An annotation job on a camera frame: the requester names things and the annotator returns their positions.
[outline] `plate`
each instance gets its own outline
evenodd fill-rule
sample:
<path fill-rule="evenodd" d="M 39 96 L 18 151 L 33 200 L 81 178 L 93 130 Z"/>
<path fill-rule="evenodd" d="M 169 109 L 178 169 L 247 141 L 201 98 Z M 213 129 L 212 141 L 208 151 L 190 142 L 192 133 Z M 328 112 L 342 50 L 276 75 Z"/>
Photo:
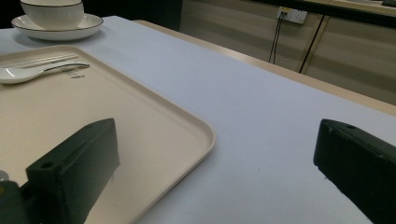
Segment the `plate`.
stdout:
<path fill-rule="evenodd" d="M 30 37 L 52 41 L 81 39 L 96 34 L 103 23 L 103 19 L 91 14 L 84 14 L 82 22 L 73 30 L 51 31 L 35 23 L 26 15 L 19 16 L 11 21 L 12 26 L 21 33 Z"/>

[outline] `table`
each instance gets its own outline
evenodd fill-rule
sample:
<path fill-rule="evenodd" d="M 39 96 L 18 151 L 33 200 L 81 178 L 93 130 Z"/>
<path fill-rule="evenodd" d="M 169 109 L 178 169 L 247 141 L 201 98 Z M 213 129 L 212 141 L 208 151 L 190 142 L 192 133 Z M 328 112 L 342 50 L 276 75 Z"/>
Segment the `table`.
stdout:
<path fill-rule="evenodd" d="M 0 54 L 58 44 L 0 31 Z M 370 223 L 313 164 L 318 126 L 343 121 L 395 146 L 396 106 L 144 21 L 107 17 L 100 33 L 62 44 L 217 133 L 212 153 L 138 223 Z"/>

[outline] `beige tray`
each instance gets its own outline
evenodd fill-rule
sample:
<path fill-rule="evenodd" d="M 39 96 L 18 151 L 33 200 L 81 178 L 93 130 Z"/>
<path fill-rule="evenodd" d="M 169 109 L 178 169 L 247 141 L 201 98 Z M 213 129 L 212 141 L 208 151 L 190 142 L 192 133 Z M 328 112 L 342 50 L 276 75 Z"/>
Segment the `beige tray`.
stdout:
<path fill-rule="evenodd" d="M 84 51 L 67 46 L 0 56 L 0 66 L 76 53 L 90 68 L 0 84 L 0 170 L 21 186 L 24 169 L 84 125 L 114 118 L 121 166 L 86 223 L 137 220 L 215 143 L 187 111 Z"/>

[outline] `black cable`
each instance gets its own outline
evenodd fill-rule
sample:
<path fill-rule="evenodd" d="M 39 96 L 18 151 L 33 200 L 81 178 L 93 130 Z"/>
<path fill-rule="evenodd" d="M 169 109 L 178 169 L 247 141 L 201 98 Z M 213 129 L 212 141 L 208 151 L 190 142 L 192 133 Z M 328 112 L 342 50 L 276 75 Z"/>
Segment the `black cable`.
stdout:
<path fill-rule="evenodd" d="M 282 23 L 282 20 L 285 16 L 285 12 L 280 12 L 279 18 L 277 19 L 277 24 L 276 24 L 276 30 L 275 30 L 275 36 L 273 40 L 273 45 L 271 47 L 271 53 L 270 53 L 270 58 L 268 59 L 268 63 L 271 62 L 272 54 L 275 48 L 275 53 L 274 53 L 274 63 L 275 63 L 275 54 L 276 54 L 276 45 L 277 45 L 277 40 L 279 39 L 279 30 L 280 30 L 280 24 Z"/>
<path fill-rule="evenodd" d="M 276 58 L 277 40 L 279 39 L 279 34 L 280 34 L 280 26 L 282 25 L 283 17 L 285 16 L 285 14 L 286 13 L 284 13 L 282 18 L 280 19 L 279 27 L 277 28 L 276 42 L 275 42 L 275 48 L 274 48 L 274 64 L 275 64 L 275 58 Z"/>
<path fill-rule="evenodd" d="M 281 12 L 281 13 L 280 13 L 280 15 L 279 15 L 279 18 L 277 18 L 277 24 L 276 24 L 275 36 L 274 36 L 274 40 L 273 40 L 273 45 L 272 45 L 272 47 L 271 47 L 271 53 L 270 53 L 270 58 L 268 59 L 268 63 L 270 63 L 270 62 L 271 62 L 272 53 L 273 53 L 273 50 L 274 50 L 274 45 L 275 45 L 275 42 L 276 42 L 277 29 L 278 29 L 278 27 L 279 27 L 279 24 L 280 24 L 280 18 L 281 18 L 282 16 L 283 16 L 283 12 Z"/>
<path fill-rule="evenodd" d="M 308 59 L 308 55 L 311 52 L 312 46 L 314 45 L 314 42 L 315 42 L 315 39 L 317 38 L 318 32 L 320 30 L 320 26 L 321 26 L 321 24 L 323 23 L 323 20 L 324 20 L 324 17 L 325 17 L 325 15 L 322 15 L 322 17 L 320 19 L 320 23 L 318 25 L 318 29 L 315 31 L 314 38 L 312 39 L 312 42 L 309 45 L 308 51 L 306 52 L 304 60 L 303 60 L 303 64 L 301 65 L 300 71 L 298 71 L 298 73 L 302 73 L 303 72 L 303 68 L 305 66 L 306 60 Z"/>

